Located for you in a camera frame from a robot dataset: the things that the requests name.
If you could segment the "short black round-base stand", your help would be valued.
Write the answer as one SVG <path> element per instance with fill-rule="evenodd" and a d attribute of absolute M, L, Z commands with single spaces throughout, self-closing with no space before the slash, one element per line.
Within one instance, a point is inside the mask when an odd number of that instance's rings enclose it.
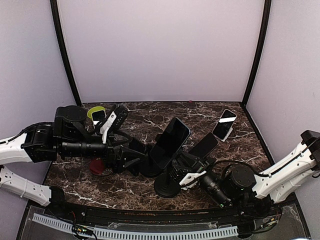
<path fill-rule="evenodd" d="M 143 160 L 138 164 L 139 172 L 147 178 L 156 178 L 163 173 L 163 170 L 154 162 L 148 151 Z"/>

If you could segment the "large blue-edged smartphone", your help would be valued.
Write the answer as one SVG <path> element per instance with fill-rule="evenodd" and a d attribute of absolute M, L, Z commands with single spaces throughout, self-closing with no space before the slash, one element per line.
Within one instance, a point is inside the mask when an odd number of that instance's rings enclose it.
<path fill-rule="evenodd" d="M 190 134 L 191 130 L 179 118 L 173 117 L 149 152 L 151 159 L 160 169 L 165 169 Z"/>

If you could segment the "tall black clamp phone stand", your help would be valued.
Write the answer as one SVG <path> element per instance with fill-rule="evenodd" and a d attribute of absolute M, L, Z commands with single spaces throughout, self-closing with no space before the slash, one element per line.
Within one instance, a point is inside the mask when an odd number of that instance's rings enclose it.
<path fill-rule="evenodd" d="M 172 160 L 169 162 L 166 168 L 163 169 L 165 170 L 165 173 L 160 174 L 154 181 L 154 191 L 162 198 L 174 198 L 181 191 L 181 187 L 179 186 L 179 184 L 170 177 L 172 161 L 177 157 L 178 152 L 181 150 L 181 148 L 173 156 Z"/>

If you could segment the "white-cased smartphone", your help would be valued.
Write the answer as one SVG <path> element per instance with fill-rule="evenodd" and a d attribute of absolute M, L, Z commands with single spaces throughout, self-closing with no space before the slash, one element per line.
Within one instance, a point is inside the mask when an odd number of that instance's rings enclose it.
<path fill-rule="evenodd" d="M 232 111 L 225 109 L 215 125 L 212 133 L 220 140 L 224 140 L 230 132 L 237 115 Z"/>

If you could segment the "right black frame post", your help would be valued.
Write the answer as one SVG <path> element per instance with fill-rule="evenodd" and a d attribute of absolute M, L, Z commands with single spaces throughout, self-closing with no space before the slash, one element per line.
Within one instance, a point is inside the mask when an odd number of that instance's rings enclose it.
<path fill-rule="evenodd" d="M 259 36 L 257 40 L 257 45 L 256 45 L 256 50 L 252 62 L 252 67 L 250 70 L 249 78 L 247 81 L 247 85 L 244 91 L 244 95 L 241 101 L 241 105 L 244 109 L 247 108 L 248 102 L 250 95 L 253 90 L 253 86 L 256 80 L 256 76 L 258 73 L 258 68 L 260 65 L 262 53 L 263 53 L 263 48 L 265 44 L 265 39 L 267 35 L 267 30 L 268 30 L 268 24 L 269 24 L 269 18 L 270 18 L 270 12 L 271 12 L 271 5 L 272 5 L 272 0 L 265 0 L 264 1 L 264 6 L 263 6 L 263 12 L 262 12 L 262 19 L 261 19 L 261 25 L 260 25 L 260 30 L 259 30 Z"/>

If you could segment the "lime green phone holder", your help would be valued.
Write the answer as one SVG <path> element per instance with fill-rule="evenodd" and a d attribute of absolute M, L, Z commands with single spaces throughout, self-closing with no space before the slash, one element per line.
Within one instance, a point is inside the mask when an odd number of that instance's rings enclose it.
<path fill-rule="evenodd" d="M 87 111 L 87 117 L 92 120 L 93 119 L 92 114 L 99 111 L 105 112 L 106 109 L 103 106 L 94 106 Z"/>

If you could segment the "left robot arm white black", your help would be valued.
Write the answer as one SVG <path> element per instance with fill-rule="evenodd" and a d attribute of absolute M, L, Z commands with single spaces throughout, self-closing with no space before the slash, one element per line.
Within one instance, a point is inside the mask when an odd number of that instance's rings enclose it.
<path fill-rule="evenodd" d="M 22 198 L 50 207 L 60 218 L 71 213 L 64 191 L 37 184 L 7 168 L 9 163 L 54 162 L 57 157 L 100 158 L 113 173 L 125 170 L 139 174 L 139 164 L 148 158 L 147 146 L 120 130 L 128 110 L 113 105 L 109 112 L 88 115 L 80 106 L 61 106 L 53 122 L 32 124 L 13 137 L 0 141 L 0 186 Z"/>

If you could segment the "black smartphone on folding stand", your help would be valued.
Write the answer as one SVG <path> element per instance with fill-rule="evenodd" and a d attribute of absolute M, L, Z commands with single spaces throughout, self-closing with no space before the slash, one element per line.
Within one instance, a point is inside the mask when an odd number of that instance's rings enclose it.
<path fill-rule="evenodd" d="M 209 132 L 188 153 L 198 158 L 206 158 L 218 144 L 216 137 L 212 132 Z"/>

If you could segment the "black frame post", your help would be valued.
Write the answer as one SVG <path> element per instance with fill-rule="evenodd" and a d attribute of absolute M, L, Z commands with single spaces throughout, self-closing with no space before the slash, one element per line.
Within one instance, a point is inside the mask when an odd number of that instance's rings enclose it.
<path fill-rule="evenodd" d="M 256 76 L 258 73 L 258 68 L 260 65 L 262 53 L 263 53 L 263 48 L 265 44 L 265 39 L 267 35 L 267 30 L 268 30 L 268 24 L 269 24 L 269 18 L 270 18 L 270 12 L 271 12 L 271 5 L 272 5 L 272 0 L 265 0 L 264 1 L 264 6 L 263 6 L 263 12 L 262 12 L 262 19 L 261 19 L 261 25 L 260 25 L 260 30 L 259 30 L 259 36 L 257 40 L 257 45 L 256 45 L 256 50 L 252 62 L 252 67 L 250 70 L 249 78 L 247 81 L 247 85 L 244 91 L 244 95 L 241 101 L 241 105 L 244 109 L 247 108 L 248 102 L 250 95 L 253 90 L 253 86 L 256 80 Z"/>
<path fill-rule="evenodd" d="M 56 34 L 58 47 L 59 47 L 59 51 L 60 51 L 60 56 L 61 56 L 64 70 L 66 73 L 68 84 L 69 84 L 73 99 L 75 101 L 75 104 L 77 106 L 81 106 L 82 101 L 80 98 L 78 88 L 76 86 L 76 81 L 75 81 L 73 71 L 71 68 L 71 64 L 70 64 L 70 60 L 69 60 L 69 56 L 68 56 L 68 52 L 67 52 L 67 47 L 66 47 L 66 43 L 65 43 L 65 39 L 64 39 L 63 28 L 62 28 L 59 8 L 58 8 L 58 1 L 57 0 L 50 0 L 49 2 L 50 2 L 50 8 L 51 8 L 51 14 L 52 14 L 52 19 L 53 19 L 55 34 Z"/>

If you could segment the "white phone stand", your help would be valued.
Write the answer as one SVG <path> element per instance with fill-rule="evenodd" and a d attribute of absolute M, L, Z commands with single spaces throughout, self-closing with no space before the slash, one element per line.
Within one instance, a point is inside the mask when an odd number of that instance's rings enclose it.
<path fill-rule="evenodd" d="M 221 141 L 225 142 L 228 139 L 228 137 L 230 136 L 230 134 L 232 133 L 232 131 L 233 131 L 233 128 L 231 127 Z"/>

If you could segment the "red floral plate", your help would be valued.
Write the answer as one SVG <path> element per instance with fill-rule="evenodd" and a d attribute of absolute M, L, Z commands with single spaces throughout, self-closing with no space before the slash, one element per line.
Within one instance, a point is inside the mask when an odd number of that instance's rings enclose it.
<path fill-rule="evenodd" d="M 89 163 L 89 170 L 95 176 L 107 176 L 110 172 L 106 168 L 104 161 L 101 158 L 93 158 Z"/>

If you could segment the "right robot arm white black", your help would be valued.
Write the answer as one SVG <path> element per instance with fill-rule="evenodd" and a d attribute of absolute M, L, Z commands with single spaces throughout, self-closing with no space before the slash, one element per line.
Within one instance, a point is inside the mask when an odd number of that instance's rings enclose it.
<path fill-rule="evenodd" d="M 262 200 L 255 205 L 255 213 L 266 217 L 275 204 L 283 202 L 320 171 L 319 132 L 306 130 L 301 138 L 291 153 L 261 172 L 243 161 L 216 161 L 181 152 L 173 161 L 169 175 L 184 190 L 199 185 L 221 208 Z M 217 176 L 213 169 L 223 163 L 227 167 Z"/>

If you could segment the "smartphone in green holder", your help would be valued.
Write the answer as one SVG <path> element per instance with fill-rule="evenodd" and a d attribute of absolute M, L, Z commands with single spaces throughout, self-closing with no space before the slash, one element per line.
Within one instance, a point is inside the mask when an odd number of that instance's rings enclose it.
<path fill-rule="evenodd" d="M 96 126 L 100 121 L 106 117 L 105 110 L 95 111 L 91 114 L 93 125 Z"/>

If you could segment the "black smartphone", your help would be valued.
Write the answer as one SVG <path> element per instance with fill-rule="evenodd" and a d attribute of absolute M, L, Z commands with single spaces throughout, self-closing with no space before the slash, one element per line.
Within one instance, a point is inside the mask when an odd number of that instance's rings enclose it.
<path fill-rule="evenodd" d="M 188 153 L 198 158 L 206 158 L 218 144 L 216 137 L 212 132 L 209 132 Z"/>
<path fill-rule="evenodd" d="M 133 150 L 133 151 L 140 153 L 140 154 L 130 153 L 128 156 L 128 158 L 130 160 L 135 159 L 135 158 L 147 158 L 147 155 L 146 155 L 147 154 L 147 146 L 144 143 L 142 143 L 141 141 L 139 141 L 138 139 L 133 137 L 128 145 L 128 148 L 130 150 Z"/>

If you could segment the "left black frame post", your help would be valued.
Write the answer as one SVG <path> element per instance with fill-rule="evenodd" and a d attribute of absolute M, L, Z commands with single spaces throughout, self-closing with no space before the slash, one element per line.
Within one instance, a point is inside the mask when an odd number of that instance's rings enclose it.
<path fill-rule="evenodd" d="M 75 104 L 77 106 L 81 106 L 82 101 L 80 98 L 78 88 L 76 86 L 76 81 L 75 81 L 73 71 L 71 68 L 71 64 L 70 64 L 70 60 L 69 60 L 69 56 L 68 56 L 68 52 L 67 52 L 67 47 L 66 47 L 66 43 L 65 43 L 65 39 L 64 39 L 63 28 L 62 28 L 59 8 L 58 8 L 58 1 L 57 0 L 50 0 L 49 2 L 50 2 L 50 8 L 51 8 L 51 14 L 52 14 L 52 19 L 53 19 L 55 34 L 56 34 L 58 47 L 59 47 L 59 51 L 60 51 L 60 56 L 61 56 L 64 70 L 66 73 L 68 84 L 69 84 L 73 99 L 75 101 Z"/>

